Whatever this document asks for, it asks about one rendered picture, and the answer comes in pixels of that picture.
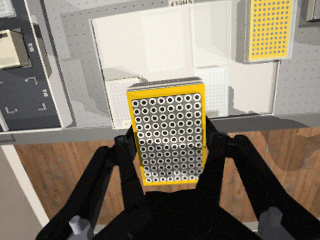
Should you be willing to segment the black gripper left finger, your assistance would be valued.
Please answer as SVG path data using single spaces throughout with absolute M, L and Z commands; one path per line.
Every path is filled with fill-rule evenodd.
M 101 146 L 96 150 L 66 204 L 44 226 L 35 240 L 93 238 L 114 166 L 119 166 L 130 240 L 154 240 L 153 218 L 133 163 L 137 148 L 132 125 L 126 135 L 116 136 L 114 141 L 112 147 Z

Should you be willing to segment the clear plastic lid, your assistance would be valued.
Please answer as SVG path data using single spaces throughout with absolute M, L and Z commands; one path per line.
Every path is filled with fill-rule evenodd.
M 141 12 L 148 72 L 185 68 L 181 7 Z
M 291 59 L 298 0 L 246 0 L 244 62 Z
M 231 63 L 231 0 L 190 5 L 192 67 Z

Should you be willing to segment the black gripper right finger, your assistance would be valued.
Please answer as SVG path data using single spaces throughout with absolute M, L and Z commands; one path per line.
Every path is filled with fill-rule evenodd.
M 287 194 L 247 136 L 218 132 L 206 116 L 206 146 L 204 169 L 184 217 L 187 240 L 212 238 L 225 158 L 233 158 L 262 240 L 320 240 L 320 221 Z

